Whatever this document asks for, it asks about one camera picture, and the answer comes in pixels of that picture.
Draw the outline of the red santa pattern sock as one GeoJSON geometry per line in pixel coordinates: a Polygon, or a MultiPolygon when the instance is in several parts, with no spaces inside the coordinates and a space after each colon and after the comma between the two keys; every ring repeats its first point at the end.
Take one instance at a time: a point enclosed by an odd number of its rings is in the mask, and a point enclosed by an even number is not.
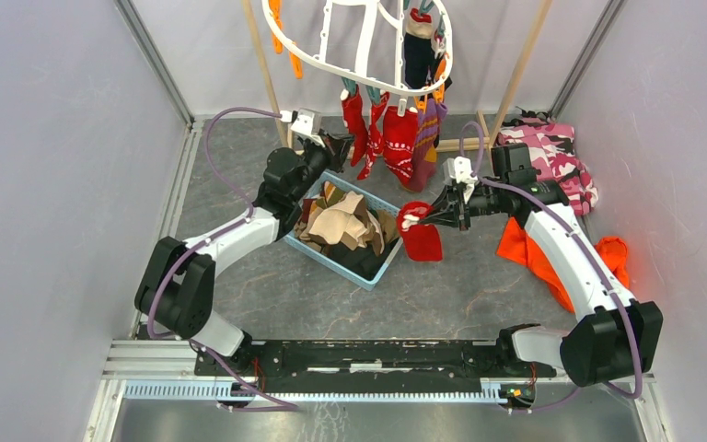
{"type": "Polygon", "coordinates": [[[440,262],[444,258],[442,243],[434,225],[421,224],[431,205],[425,202],[406,203],[399,211],[397,227],[408,257],[415,262],[440,262]]]}

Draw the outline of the red white patterned sock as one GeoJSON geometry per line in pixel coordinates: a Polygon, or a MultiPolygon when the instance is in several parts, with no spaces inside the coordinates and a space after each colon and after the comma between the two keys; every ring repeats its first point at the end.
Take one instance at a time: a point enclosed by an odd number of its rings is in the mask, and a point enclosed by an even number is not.
{"type": "Polygon", "coordinates": [[[419,129],[418,113],[410,108],[399,115],[396,106],[388,106],[383,121],[383,158],[389,171],[402,186],[413,175],[412,156],[419,129]]]}

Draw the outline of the teal clothespin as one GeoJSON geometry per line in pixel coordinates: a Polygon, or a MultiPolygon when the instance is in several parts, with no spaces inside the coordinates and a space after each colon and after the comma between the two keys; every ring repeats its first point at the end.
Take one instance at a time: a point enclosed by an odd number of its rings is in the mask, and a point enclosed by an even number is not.
{"type": "Polygon", "coordinates": [[[343,84],[343,91],[341,93],[341,100],[353,98],[357,95],[358,93],[358,84],[352,80],[351,78],[348,77],[341,77],[341,81],[343,84]]]}
{"type": "Polygon", "coordinates": [[[367,85],[365,87],[365,90],[366,90],[367,96],[369,97],[369,99],[373,105],[377,105],[382,101],[384,91],[381,90],[380,88],[367,85]]]}

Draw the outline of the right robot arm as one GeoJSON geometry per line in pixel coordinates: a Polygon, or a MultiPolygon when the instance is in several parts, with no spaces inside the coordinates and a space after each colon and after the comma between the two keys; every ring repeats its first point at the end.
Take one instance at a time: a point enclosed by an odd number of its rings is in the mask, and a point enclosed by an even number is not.
{"type": "Polygon", "coordinates": [[[497,368],[517,376],[531,363],[560,369],[578,387],[604,384],[629,399],[641,396],[663,325],[655,302],[640,302],[614,275],[582,231],[561,186],[540,181],[524,144],[492,151],[493,177],[474,170],[466,157],[449,159],[444,189],[430,205],[405,205],[398,228],[432,234],[421,246],[438,243],[439,226],[466,230],[474,216],[506,214],[522,227],[548,259],[566,290],[577,320],[570,331],[521,325],[501,331],[494,352],[497,368]],[[632,390],[616,381],[632,378],[632,390]]]}

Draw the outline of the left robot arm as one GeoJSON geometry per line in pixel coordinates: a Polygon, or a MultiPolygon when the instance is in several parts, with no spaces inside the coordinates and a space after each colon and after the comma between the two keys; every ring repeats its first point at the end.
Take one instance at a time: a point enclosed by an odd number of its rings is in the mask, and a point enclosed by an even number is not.
{"type": "Polygon", "coordinates": [[[230,375],[250,368],[252,351],[243,344],[248,335],[214,312],[215,280],[293,229],[304,196],[325,171],[342,171],[354,137],[321,131],[301,142],[302,153],[288,147],[271,152],[257,198],[243,214],[199,237],[158,241],[134,298],[147,316],[150,338],[178,338],[212,350],[230,375]]]}

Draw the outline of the wooden hanger stand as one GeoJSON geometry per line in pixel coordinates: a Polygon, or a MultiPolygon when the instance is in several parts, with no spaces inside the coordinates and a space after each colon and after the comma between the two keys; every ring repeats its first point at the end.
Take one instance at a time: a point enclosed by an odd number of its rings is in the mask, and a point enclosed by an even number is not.
{"type": "MultiPolygon", "coordinates": [[[[438,79],[427,86],[410,88],[404,81],[404,35],[407,31],[407,17],[410,4],[401,1],[396,13],[391,13],[380,1],[326,1],[322,5],[323,16],[319,31],[319,48],[314,53],[303,50],[294,40],[289,38],[281,25],[281,2],[262,1],[261,11],[270,29],[272,39],[278,43],[285,52],[290,55],[294,74],[300,76],[302,67],[308,65],[320,71],[338,76],[344,80],[346,85],[351,87],[368,86],[374,89],[375,97],[378,99],[383,92],[388,92],[399,98],[398,115],[402,116],[408,108],[408,98],[418,97],[438,92],[445,86],[450,77],[452,67],[455,62],[453,49],[453,30],[450,17],[443,2],[436,1],[435,7],[438,9],[442,23],[440,29],[445,32],[445,42],[440,45],[443,67],[439,71],[438,79]],[[346,68],[328,61],[330,23],[332,12],[335,8],[354,7],[363,9],[363,20],[359,31],[358,42],[353,68],[346,68]],[[390,80],[381,80],[369,74],[369,57],[373,44],[375,27],[378,21],[383,20],[388,26],[394,29],[393,43],[393,77],[390,80]]],[[[277,114],[277,125],[280,129],[288,131],[288,148],[293,149],[293,142],[299,141],[301,148],[297,151],[302,153],[307,148],[330,150],[341,144],[344,137],[342,135],[333,139],[327,134],[323,134],[319,129],[321,117],[312,110],[288,110],[279,109],[275,97],[275,89],[272,85],[269,68],[267,67],[264,51],[259,41],[254,42],[254,48],[260,58],[262,72],[265,74],[265,82],[270,93],[270,100],[273,111],[277,114]]]]}

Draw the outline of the white round sock hanger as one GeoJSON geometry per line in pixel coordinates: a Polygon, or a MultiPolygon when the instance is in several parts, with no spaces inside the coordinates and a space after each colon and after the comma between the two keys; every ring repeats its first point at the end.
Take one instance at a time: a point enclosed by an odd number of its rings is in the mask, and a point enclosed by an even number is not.
{"type": "MultiPolygon", "coordinates": [[[[319,31],[322,24],[321,8],[326,1],[280,1],[281,16],[280,21],[284,32],[289,38],[294,40],[303,50],[308,53],[314,53],[319,48],[320,38],[319,31]]],[[[396,13],[397,7],[401,1],[380,1],[391,12],[396,13]]],[[[410,4],[408,15],[412,8],[418,7],[422,12],[429,13],[433,18],[435,32],[433,37],[445,39],[445,32],[440,29],[442,20],[438,9],[435,7],[436,1],[404,1],[410,4]]],[[[346,68],[354,67],[354,59],[356,46],[358,42],[359,31],[363,20],[363,9],[354,7],[335,8],[332,12],[330,23],[330,38],[328,61],[332,64],[337,64],[346,68]]],[[[383,20],[377,22],[375,27],[373,44],[369,57],[369,74],[381,80],[390,80],[393,77],[393,43],[394,29],[387,25],[383,20]]],[[[277,54],[287,56],[291,75],[296,79],[302,79],[309,71],[318,71],[329,76],[334,76],[330,73],[320,71],[314,67],[304,65],[302,74],[296,76],[292,67],[290,55],[285,52],[278,43],[272,39],[272,49],[277,54]]],[[[438,79],[438,74],[442,65],[442,57],[440,65],[435,76],[438,79]]],[[[443,92],[450,80],[447,79],[445,86],[438,92],[443,92]]]]}

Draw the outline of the red sock in basket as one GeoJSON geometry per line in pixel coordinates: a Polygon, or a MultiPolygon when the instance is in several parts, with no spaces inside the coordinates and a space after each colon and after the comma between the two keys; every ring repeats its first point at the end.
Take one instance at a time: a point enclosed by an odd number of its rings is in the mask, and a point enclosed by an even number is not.
{"type": "Polygon", "coordinates": [[[369,137],[364,120],[363,100],[358,91],[352,93],[345,88],[341,92],[340,100],[344,125],[354,138],[350,161],[350,165],[354,167],[363,159],[369,137]]]}

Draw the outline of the tan sock in basket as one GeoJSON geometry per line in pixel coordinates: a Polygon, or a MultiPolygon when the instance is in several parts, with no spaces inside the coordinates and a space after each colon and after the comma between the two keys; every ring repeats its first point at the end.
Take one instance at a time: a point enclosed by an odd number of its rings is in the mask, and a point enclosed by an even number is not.
{"type": "Polygon", "coordinates": [[[323,180],[301,203],[293,237],[317,252],[369,250],[377,257],[398,240],[396,210],[362,190],[323,180]]]}

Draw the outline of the white clothespin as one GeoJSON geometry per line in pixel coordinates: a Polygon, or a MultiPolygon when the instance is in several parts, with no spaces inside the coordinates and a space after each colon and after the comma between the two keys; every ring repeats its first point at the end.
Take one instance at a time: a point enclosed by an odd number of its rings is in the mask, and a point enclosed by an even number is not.
{"type": "Polygon", "coordinates": [[[406,97],[400,97],[397,104],[397,115],[399,117],[404,117],[408,110],[408,99],[406,97]]]}

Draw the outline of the purple striped hanging sock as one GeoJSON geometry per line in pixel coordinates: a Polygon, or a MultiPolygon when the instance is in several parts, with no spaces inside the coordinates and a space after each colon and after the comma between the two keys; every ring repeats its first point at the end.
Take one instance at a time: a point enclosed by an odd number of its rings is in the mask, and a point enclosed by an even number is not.
{"type": "Polygon", "coordinates": [[[411,164],[413,172],[404,187],[411,192],[422,192],[435,175],[437,153],[435,141],[447,114],[446,105],[429,98],[420,113],[419,131],[416,135],[411,164]]]}

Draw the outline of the pink camouflage cloth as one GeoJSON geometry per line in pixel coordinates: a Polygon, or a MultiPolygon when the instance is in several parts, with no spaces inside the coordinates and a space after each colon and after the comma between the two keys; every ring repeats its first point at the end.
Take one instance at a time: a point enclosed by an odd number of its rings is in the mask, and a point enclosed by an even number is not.
{"type": "Polygon", "coordinates": [[[538,180],[559,183],[577,215],[587,215],[597,205],[597,186],[575,153],[573,126],[540,118],[516,119],[500,129],[496,144],[525,144],[532,167],[539,171],[538,180]]]}

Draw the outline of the black hanging sock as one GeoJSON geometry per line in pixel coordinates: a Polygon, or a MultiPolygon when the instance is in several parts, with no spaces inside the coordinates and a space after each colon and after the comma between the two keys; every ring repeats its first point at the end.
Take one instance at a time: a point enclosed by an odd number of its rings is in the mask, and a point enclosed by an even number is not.
{"type": "Polygon", "coordinates": [[[404,83],[411,89],[431,85],[445,53],[444,39],[405,33],[403,39],[404,83]]]}

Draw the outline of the beige red cuffed sock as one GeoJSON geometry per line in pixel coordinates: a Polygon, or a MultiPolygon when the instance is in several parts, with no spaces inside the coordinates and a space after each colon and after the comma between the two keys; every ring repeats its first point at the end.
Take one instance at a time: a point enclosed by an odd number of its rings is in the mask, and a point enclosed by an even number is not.
{"type": "Polygon", "coordinates": [[[418,7],[412,8],[407,16],[405,31],[413,37],[429,40],[435,32],[432,16],[418,7]]]}

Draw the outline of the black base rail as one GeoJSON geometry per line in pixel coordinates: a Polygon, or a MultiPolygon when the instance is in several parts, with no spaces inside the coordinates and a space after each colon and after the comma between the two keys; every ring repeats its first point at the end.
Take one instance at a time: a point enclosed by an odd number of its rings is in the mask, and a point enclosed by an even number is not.
{"type": "Polygon", "coordinates": [[[553,378],[495,341],[266,340],[226,359],[266,393],[473,393],[481,380],[553,378]]]}

